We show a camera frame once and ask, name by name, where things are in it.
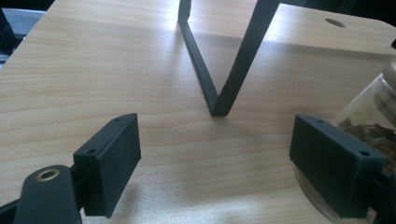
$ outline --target black metal leg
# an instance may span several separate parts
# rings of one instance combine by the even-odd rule
[[[178,24],[213,117],[225,117],[230,113],[236,96],[248,74],[248,69],[253,63],[262,39],[276,13],[279,2],[280,0],[258,0],[233,63],[233,68],[220,95],[218,95],[187,22],[191,11],[191,0],[180,0]]]

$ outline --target wooden table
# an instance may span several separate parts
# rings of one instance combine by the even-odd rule
[[[218,90],[255,0],[193,1]],[[138,113],[143,159],[111,219],[330,223],[289,160],[296,113],[330,120],[396,57],[396,28],[281,5],[231,114],[212,119],[177,27],[178,1],[57,0],[0,73],[0,204],[110,119]],[[325,19],[343,23],[346,28]]]

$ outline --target hole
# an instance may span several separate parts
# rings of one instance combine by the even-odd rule
[[[341,27],[341,28],[347,28],[347,27],[346,27],[343,23],[341,23],[340,21],[335,21],[335,20],[332,20],[332,19],[326,19],[326,21],[327,21],[328,23],[334,25],[334,26],[338,26],[338,27]]]
[[[91,148],[91,149],[88,149],[85,153],[87,153],[88,155],[91,155],[91,154],[93,154],[95,152],[96,152],[96,149]]]
[[[57,169],[46,170],[46,171],[41,172],[41,174],[39,174],[35,178],[35,180],[38,182],[49,181],[49,180],[55,178],[59,173],[60,173],[60,171]]]
[[[362,156],[370,156],[370,153],[366,152],[366,151],[361,151],[361,155]]]

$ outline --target wood grain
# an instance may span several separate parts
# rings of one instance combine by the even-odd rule
[[[255,1],[193,1],[218,90]],[[294,115],[330,120],[396,56],[380,21],[281,5],[229,117],[212,119],[177,27],[178,1],[57,0],[0,73],[0,204],[110,119],[138,113],[142,161],[111,219],[330,223],[289,160]],[[325,21],[342,22],[346,28]]]

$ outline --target black plastic bracket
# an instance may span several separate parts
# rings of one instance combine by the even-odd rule
[[[111,120],[74,154],[71,168],[49,166],[29,175],[21,198],[0,207],[0,223],[81,223],[111,217],[141,159],[137,115]]]
[[[191,0],[180,0],[178,24],[213,117],[227,116],[274,17],[279,0],[258,0],[227,81],[218,95],[188,23]]]
[[[371,206],[376,223],[396,223],[395,171],[387,174],[386,157],[355,136],[297,115],[290,159],[340,217],[364,218]]]

